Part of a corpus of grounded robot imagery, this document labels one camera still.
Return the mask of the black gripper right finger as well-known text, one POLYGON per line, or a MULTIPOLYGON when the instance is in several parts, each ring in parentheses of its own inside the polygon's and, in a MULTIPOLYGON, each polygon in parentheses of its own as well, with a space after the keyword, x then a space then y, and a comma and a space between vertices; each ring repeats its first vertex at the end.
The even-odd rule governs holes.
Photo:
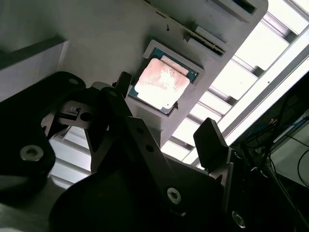
POLYGON ((296 232, 296 208, 273 171, 252 167, 207 118, 194 133, 201 166, 223 187, 222 210, 234 232, 296 232))

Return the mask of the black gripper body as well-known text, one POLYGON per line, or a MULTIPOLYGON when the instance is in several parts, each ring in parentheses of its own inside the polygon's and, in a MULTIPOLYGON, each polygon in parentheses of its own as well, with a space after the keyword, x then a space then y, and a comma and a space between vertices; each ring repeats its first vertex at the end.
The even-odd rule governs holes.
POLYGON ((223 232, 223 187, 204 171, 168 160, 185 215, 159 204, 141 172, 97 172, 67 189, 49 216, 52 232, 223 232))

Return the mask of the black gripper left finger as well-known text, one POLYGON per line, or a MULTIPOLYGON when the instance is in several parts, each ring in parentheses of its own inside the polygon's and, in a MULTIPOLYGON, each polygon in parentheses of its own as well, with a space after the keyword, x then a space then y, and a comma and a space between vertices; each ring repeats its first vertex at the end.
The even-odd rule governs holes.
POLYGON ((159 204, 184 215, 179 182, 144 121, 125 102, 131 75, 112 86, 86 88, 68 72, 56 72, 0 104, 1 193, 34 189, 51 171, 56 155, 49 141, 69 126, 85 130, 92 174, 124 167, 141 172, 159 204))

